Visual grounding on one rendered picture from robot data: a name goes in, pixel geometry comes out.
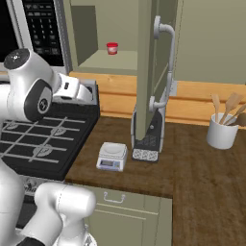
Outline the olive drawer front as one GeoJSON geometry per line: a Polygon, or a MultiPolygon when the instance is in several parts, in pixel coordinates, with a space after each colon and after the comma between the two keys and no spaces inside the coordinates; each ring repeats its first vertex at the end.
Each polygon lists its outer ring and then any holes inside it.
{"type": "Polygon", "coordinates": [[[107,189],[102,187],[94,187],[89,185],[82,185],[92,191],[96,195],[96,210],[108,211],[109,213],[138,213],[143,212],[151,215],[158,215],[161,213],[172,213],[172,200],[156,196],[137,194],[132,192],[107,189]],[[125,194],[126,199],[123,204],[113,204],[104,201],[104,192],[115,195],[125,194]]]}

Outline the olive cabinet door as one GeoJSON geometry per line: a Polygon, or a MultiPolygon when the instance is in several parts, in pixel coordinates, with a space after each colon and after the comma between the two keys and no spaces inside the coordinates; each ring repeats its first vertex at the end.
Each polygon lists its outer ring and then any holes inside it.
{"type": "Polygon", "coordinates": [[[154,113],[149,111],[151,96],[155,101],[164,99],[167,83],[171,35],[162,32],[154,39],[154,21],[160,16],[162,24],[171,25],[175,31],[178,0],[139,0],[136,120],[135,138],[143,139],[154,113]]]}

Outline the white digital scale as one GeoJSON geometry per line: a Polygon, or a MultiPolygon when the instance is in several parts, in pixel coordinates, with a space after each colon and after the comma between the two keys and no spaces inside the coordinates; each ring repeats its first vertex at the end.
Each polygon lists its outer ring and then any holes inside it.
{"type": "Polygon", "coordinates": [[[104,142],[100,148],[96,167],[102,170],[122,172],[128,157],[126,144],[104,142]]]}

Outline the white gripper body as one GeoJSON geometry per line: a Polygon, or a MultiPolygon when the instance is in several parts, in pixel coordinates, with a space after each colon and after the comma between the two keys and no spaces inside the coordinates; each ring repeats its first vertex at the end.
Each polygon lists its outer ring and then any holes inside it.
{"type": "Polygon", "coordinates": [[[88,105],[93,100],[92,92],[88,89],[88,87],[89,84],[78,83],[78,92],[76,95],[76,100],[80,104],[88,105]]]}

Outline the olive closed wall cabinet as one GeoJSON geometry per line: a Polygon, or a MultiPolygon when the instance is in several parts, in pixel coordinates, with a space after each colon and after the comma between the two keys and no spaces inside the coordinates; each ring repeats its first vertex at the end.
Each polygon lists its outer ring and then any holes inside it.
{"type": "Polygon", "coordinates": [[[246,84],[246,0],[178,0],[175,78],[246,84]]]}

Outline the wooden spoon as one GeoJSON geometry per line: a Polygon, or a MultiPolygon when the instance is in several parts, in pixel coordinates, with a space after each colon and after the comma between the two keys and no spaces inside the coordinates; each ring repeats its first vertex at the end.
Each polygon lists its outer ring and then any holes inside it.
{"type": "Polygon", "coordinates": [[[224,125],[227,125],[233,118],[235,118],[236,116],[240,115],[242,112],[244,112],[244,110],[246,109],[246,103],[244,105],[242,105],[238,111],[233,115],[231,116],[225,123],[224,125]]]}

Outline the olive open wall cabinet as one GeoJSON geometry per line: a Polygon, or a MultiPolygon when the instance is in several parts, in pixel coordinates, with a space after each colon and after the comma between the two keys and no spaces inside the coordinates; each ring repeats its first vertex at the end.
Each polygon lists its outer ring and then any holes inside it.
{"type": "Polygon", "coordinates": [[[63,0],[76,72],[137,74],[138,0],[63,0]],[[116,55],[107,43],[117,42],[116,55]]]}

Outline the white wall socket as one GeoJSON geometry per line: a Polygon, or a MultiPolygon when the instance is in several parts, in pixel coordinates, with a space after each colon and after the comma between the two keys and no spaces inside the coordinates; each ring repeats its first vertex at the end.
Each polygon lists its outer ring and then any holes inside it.
{"type": "Polygon", "coordinates": [[[176,96],[177,95],[177,86],[178,86],[178,82],[172,81],[169,96],[176,96]]]}

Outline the wide wooden spatula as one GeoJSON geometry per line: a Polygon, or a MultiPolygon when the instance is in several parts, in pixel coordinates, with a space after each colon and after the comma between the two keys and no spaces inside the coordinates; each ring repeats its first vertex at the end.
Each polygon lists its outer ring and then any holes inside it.
{"type": "Polygon", "coordinates": [[[230,95],[230,97],[228,98],[228,100],[225,104],[225,112],[224,112],[222,118],[220,119],[220,124],[222,124],[224,122],[224,120],[227,117],[227,115],[229,114],[229,112],[234,110],[237,107],[237,105],[240,103],[242,98],[243,98],[242,95],[237,94],[235,92],[233,92],[230,95]]]}

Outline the red cup with white label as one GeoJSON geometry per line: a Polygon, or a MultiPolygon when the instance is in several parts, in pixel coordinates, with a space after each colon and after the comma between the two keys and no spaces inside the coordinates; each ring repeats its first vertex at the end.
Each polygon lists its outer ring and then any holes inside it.
{"type": "Polygon", "coordinates": [[[109,55],[116,55],[118,50],[118,43],[117,42],[108,42],[107,43],[108,54],[109,55]]]}

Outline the black hob with grates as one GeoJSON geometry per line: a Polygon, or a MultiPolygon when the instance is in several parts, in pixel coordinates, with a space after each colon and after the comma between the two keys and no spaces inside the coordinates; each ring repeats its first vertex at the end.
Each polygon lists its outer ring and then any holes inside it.
{"type": "Polygon", "coordinates": [[[62,181],[100,117],[98,85],[89,104],[53,103],[38,122],[4,122],[0,159],[17,174],[62,181]]]}

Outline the olive lower cupboard door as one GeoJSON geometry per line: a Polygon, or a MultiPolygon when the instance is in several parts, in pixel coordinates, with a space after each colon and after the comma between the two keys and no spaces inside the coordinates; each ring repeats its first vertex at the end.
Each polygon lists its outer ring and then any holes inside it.
{"type": "Polygon", "coordinates": [[[155,246],[159,215],[98,207],[86,220],[98,246],[155,246]]]}

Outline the silver microwave oven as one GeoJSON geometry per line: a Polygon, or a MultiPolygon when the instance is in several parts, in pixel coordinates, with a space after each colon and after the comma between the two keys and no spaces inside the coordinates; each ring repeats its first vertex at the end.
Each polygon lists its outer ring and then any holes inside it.
{"type": "Polygon", "coordinates": [[[54,70],[72,70],[62,0],[0,0],[0,72],[13,50],[29,48],[54,70]]]}

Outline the narrow wooden spatula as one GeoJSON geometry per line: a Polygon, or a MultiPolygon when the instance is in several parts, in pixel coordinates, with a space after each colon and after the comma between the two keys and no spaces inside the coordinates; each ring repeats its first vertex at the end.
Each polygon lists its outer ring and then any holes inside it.
{"type": "Polygon", "coordinates": [[[217,94],[212,94],[211,100],[215,108],[215,122],[218,122],[218,113],[219,113],[219,107],[220,107],[219,96],[217,94]]]}

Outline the white utensil pot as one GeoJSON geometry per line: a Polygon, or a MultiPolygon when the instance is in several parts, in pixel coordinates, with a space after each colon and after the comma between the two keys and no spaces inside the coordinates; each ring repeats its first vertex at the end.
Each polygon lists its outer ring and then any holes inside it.
{"type": "Polygon", "coordinates": [[[216,149],[230,149],[234,145],[237,131],[237,125],[221,125],[215,121],[215,114],[213,114],[210,117],[209,129],[207,133],[207,143],[216,149]]]}

